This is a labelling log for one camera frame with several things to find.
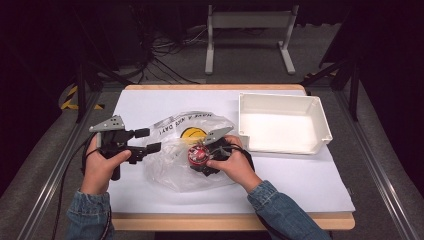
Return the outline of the yellow black hazard tape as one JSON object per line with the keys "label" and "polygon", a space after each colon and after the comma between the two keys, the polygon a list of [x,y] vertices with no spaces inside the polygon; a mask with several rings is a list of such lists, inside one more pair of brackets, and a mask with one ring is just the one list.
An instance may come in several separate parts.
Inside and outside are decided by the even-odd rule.
{"label": "yellow black hazard tape", "polygon": [[74,95],[77,93],[78,87],[76,85],[73,85],[69,92],[67,93],[64,102],[61,104],[61,109],[71,109],[71,110],[78,110],[79,106],[77,104],[72,103],[72,99]]}

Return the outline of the person's right hand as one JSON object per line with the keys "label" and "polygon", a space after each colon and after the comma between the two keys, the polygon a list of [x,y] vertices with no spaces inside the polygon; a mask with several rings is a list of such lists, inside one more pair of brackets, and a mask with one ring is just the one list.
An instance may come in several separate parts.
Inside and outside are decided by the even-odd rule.
{"label": "person's right hand", "polygon": [[230,157],[226,161],[209,160],[207,166],[223,171],[231,180],[240,184],[247,193],[250,193],[262,180],[243,154],[241,140],[233,135],[226,135],[225,139],[234,147]]}

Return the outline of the aluminium rail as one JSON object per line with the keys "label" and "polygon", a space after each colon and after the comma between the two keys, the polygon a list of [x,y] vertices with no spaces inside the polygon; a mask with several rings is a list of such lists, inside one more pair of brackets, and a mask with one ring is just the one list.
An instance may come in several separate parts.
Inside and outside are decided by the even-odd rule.
{"label": "aluminium rail", "polygon": [[392,183],[390,182],[383,167],[376,159],[360,123],[355,121],[351,116],[347,97],[343,92],[338,91],[336,91],[334,95],[344,116],[349,122],[349,127],[358,141],[362,154],[365,157],[365,164],[370,171],[382,200],[402,240],[420,240],[419,235],[409,220],[409,217],[407,216]]}
{"label": "aluminium rail", "polygon": [[100,92],[89,93],[86,99],[86,111],[81,116],[77,118],[77,122],[74,124],[74,127],[62,148],[62,151],[57,158],[55,165],[50,172],[50,175],[41,188],[41,192],[37,198],[36,203],[34,204],[25,224],[23,225],[17,240],[31,240],[35,231],[37,230],[42,217],[44,216],[51,200],[54,197],[54,194],[59,186],[63,174],[65,173],[66,166],[72,160],[71,155],[75,153],[74,147],[77,144],[78,137],[83,131],[83,127],[89,118],[89,115],[92,112],[95,104],[98,101]]}

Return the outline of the clear smiley plastic bag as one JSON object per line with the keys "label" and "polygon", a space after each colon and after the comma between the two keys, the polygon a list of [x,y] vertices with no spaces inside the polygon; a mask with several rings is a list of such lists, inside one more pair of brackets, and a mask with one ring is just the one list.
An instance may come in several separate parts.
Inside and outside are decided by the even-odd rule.
{"label": "clear smiley plastic bag", "polygon": [[233,126],[224,116],[212,112],[182,112],[150,127],[150,135],[142,143],[161,143],[161,150],[144,158],[146,176],[177,192],[194,192],[230,185],[232,180],[222,171],[206,177],[191,169],[188,149],[202,142],[214,129]]}

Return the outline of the black tripod stand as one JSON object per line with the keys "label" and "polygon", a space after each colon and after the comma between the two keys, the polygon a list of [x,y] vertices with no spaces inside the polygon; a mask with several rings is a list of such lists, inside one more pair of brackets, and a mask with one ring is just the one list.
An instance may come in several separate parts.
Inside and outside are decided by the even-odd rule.
{"label": "black tripod stand", "polygon": [[306,87],[321,78],[335,73],[330,82],[330,88],[335,91],[341,91],[347,83],[350,83],[348,110],[352,119],[357,121],[357,100],[359,93],[358,60],[359,57],[357,54],[348,53],[345,57],[342,57],[318,73],[308,73],[304,76],[300,84]]}
{"label": "black tripod stand", "polygon": [[102,81],[97,76],[97,72],[105,74],[112,80],[117,81],[123,86],[132,85],[132,82],[119,76],[118,74],[108,70],[101,64],[88,60],[87,57],[79,51],[75,57],[76,63],[76,85],[78,93],[78,117],[76,122],[80,123],[88,111],[88,104],[86,103],[86,85],[94,92],[98,92],[103,88]]}

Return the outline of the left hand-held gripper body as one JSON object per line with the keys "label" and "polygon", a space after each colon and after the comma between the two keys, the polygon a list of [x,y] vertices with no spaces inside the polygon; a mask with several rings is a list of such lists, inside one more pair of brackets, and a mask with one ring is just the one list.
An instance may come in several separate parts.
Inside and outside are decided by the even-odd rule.
{"label": "left hand-held gripper body", "polygon": [[137,163],[137,150],[128,145],[128,141],[135,137],[135,131],[126,130],[119,115],[91,126],[89,132],[97,138],[94,152],[98,151],[104,158],[109,159],[122,151],[130,150],[131,156],[128,162]]}

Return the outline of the white metal stand frame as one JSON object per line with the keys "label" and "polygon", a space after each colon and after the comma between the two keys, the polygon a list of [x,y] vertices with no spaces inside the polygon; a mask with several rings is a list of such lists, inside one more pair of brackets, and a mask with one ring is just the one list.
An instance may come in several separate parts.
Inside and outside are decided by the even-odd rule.
{"label": "white metal stand frame", "polygon": [[285,30],[284,39],[278,42],[278,48],[289,75],[296,73],[288,51],[288,45],[298,16],[298,5],[293,5],[285,11],[262,12],[219,12],[213,6],[208,6],[207,33],[208,45],[206,51],[205,73],[211,75],[214,65],[214,30],[236,28],[280,28]]}

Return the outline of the person's left hand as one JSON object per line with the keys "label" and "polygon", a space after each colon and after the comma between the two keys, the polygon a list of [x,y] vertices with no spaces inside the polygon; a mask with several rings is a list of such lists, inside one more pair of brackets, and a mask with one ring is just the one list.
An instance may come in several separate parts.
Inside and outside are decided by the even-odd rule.
{"label": "person's left hand", "polygon": [[115,168],[130,156],[131,152],[124,150],[109,159],[104,158],[97,150],[97,138],[94,137],[87,149],[85,173],[80,191],[90,195],[106,193]]}

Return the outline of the white paper sheet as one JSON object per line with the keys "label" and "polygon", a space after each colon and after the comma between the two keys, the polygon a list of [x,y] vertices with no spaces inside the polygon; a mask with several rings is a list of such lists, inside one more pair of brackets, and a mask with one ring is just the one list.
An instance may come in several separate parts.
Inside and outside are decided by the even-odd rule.
{"label": "white paper sheet", "polygon": [[[212,112],[234,123],[239,134],[241,93],[307,96],[301,90],[125,90],[115,108],[129,129],[147,127],[188,111]],[[324,145],[316,154],[250,151],[256,173],[289,195],[309,213],[352,212],[355,207],[333,158]],[[145,174],[144,161],[124,163],[121,178],[110,185],[118,213],[247,214],[252,207],[242,187],[230,185],[194,192],[177,192]]]}

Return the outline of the red round patterned object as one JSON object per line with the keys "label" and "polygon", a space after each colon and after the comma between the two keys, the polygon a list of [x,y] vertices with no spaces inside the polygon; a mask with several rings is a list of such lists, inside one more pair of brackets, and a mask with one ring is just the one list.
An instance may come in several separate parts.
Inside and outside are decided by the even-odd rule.
{"label": "red round patterned object", "polygon": [[210,159],[210,151],[204,145],[195,145],[188,149],[187,158],[191,167],[200,167]]}

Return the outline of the white plastic bin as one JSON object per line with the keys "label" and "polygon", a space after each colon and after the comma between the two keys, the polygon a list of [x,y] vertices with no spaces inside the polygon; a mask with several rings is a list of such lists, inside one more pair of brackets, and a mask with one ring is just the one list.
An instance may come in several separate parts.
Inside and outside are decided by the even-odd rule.
{"label": "white plastic bin", "polygon": [[333,140],[315,96],[241,93],[238,131],[256,152],[316,154]]}

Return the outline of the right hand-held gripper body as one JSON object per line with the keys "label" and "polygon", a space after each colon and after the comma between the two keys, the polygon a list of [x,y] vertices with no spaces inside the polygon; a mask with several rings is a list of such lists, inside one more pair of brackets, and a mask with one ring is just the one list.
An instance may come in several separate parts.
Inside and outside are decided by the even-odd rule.
{"label": "right hand-held gripper body", "polygon": [[230,157],[231,147],[225,135],[233,129],[233,126],[227,126],[211,130],[202,140],[202,145],[207,148],[210,159],[225,161]]}

